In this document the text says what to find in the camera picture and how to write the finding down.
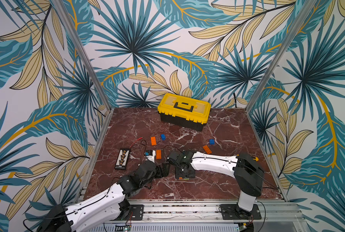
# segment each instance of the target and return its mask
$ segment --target mounting plate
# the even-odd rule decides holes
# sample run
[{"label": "mounting plate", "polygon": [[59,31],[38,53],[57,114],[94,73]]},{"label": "mounting plate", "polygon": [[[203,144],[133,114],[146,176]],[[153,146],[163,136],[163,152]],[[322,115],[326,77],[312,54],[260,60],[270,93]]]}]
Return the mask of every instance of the mounting plate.
[{"label": "mounting plate", "polygon": [[[243,215],[240,217],[236,212],[237,204],[232,205],[220,205],[221,215],[223,216],[223,220],[252,220],[252,217]],[[254,220],[262,219],[260,215],[259,207],[257,204],[254,204],[251,211]]]},{"label": "mounting plate", "polygon": [[130,211],[132,212],[132,221],[141,221],[143,219],[144,205],[130,205]]}]

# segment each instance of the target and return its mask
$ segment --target toolbox handle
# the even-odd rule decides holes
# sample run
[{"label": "toolbox handle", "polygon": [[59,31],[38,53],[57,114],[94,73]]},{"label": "toolbox handle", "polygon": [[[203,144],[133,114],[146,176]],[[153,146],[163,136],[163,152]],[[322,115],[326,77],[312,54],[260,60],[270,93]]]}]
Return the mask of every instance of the toolbox handle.
[{"label": "toolbox handle", "polygon": [[174,108],[176,108],[176,109],[182,109],[182,110],[189,111],[189,112],[193,112],[193,106],[191,106],[191,109],[185,109],[185,108],[183,108],[183,107],[179,107],[179,106],[178,106],[178,102],[175,102]]}]

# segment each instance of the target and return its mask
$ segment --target wall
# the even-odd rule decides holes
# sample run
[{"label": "wall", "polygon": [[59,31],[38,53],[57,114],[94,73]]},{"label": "wall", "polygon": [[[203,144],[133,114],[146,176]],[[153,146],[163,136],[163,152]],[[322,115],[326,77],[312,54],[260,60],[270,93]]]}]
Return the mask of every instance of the wall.
[{"label": "wall", "polygon": [[89,2],[85,49],[112,106],[156,107],[170,92],[217,108],[234,93],[246,106],[305,0]]},{"label": "wall", "polygon": [[48,0],[0,1],[0,231],[72,202],[93,156],[106,112],[71,44]]},{"label": "wall", "polygon": [[317,1],[250,112],[312,231],[345,231],[345,0]]}]

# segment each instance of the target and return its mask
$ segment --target marble tabletop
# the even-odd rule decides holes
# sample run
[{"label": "marble tabletop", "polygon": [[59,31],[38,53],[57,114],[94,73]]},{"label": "marble tabletop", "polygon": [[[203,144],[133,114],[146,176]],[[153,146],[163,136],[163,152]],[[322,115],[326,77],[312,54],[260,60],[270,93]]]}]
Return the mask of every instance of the marble tabletop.
[{"label": "marble tabletop", "polygon": [[[161,134],[166,136],[162,141]],[[156,146],[151,145],[150,137],[156,137]],[[127,148],[138,138],[144,137],[147,149],[163,149],[171,144],[179,149],[191,149],[205,152],[202,146],[208,145],[213,155],[230,156],[247,152],[259,158],[259,164],[266,171],[264,178],[276,185],[269,171],[263,152],[256,140],[244,109],[211,109],[207,125],[202,132],[180,127],[160,120],[156,108],[115,108],[108,126],[104,142],[97,157],[95,168],[87,186],[85,199],[104,191],[113,182],[114,177],[131,173],[138,168],[141,155],[138,146],[134,146],[126,170],[115,170],[115,162],[120,148]],[[209,145],[209,139],[215,144]],[[162,151],[163,163],[174,147]],[[263,187],[271,187],[264,182]],[[237,199],[240,188],[236,180],[221,173],[196,171],[196,177],[188,181],[178,181],[174,176],[174,167],[170,167],[168,177],[155,179],[152,188],[143,188],[133,199]],[[278,190],[264,188],[263,199],[282,199]]]}]

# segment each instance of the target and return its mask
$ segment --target toolbox lid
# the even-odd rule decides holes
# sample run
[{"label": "toolbox lid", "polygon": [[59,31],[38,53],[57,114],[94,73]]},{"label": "toolbox lid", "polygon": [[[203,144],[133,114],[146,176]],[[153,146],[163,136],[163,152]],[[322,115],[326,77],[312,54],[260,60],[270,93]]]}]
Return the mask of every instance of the toolbox lid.
[{"label": "toolbox lid", "polygon": [[175,94],[165,94],[157,107],[161,114],[181,117],[195,123],[207,123],[211,105],[206,101],[196,100]]}]

